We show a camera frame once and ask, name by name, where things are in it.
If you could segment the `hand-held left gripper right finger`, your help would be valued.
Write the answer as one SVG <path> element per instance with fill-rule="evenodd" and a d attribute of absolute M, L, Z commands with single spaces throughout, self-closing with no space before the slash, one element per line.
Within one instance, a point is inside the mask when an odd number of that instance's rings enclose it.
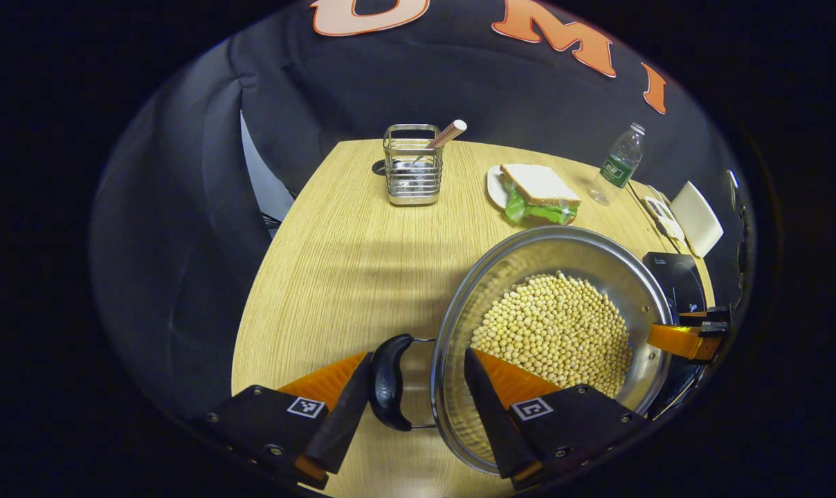
<path fill-rule="evenodd" d="M 476 348 L 465 352 L 464 378 L 498 475 L 516 491 L 579 472 L 648 425 L 589 385 L 562 388 Z"/>

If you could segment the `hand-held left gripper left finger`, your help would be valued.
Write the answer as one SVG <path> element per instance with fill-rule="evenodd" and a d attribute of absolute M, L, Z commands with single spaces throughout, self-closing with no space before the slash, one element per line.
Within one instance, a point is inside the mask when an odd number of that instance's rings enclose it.
<path fill-rule="evenodd" d="M 272 389 L 251 385 L 203 416 L 212 443 L 286 484 L 322 490 L 339 473 L 370 393 L 372 353 Z"/>

